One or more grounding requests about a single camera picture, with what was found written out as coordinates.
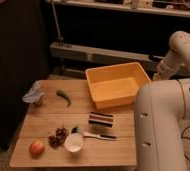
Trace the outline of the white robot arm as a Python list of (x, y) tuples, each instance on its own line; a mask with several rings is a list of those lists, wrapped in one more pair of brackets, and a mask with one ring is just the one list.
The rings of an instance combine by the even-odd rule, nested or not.
[(134, 102), (138, 171), (187, 171), (179, 121), (190, 119), (190, 33), (173, 33), (169, 45)]

